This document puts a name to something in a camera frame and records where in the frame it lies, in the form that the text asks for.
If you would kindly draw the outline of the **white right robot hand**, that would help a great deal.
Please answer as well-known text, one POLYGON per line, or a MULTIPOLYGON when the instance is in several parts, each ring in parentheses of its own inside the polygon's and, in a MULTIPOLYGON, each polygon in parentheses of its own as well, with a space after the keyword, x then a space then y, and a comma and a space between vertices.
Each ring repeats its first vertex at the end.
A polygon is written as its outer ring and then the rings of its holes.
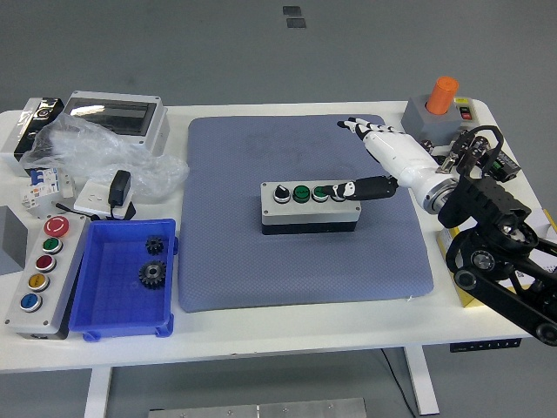
POLYGON ((322 185, 323 194, 345 200, 386 199, 402 186, 413 192, 423 209, 435 213, 434 204, 456 187, 455 177, 439 172, 433 157, 411 135, 361 118, 339 121, 338 126, 356 134, 388 175, 322 185))

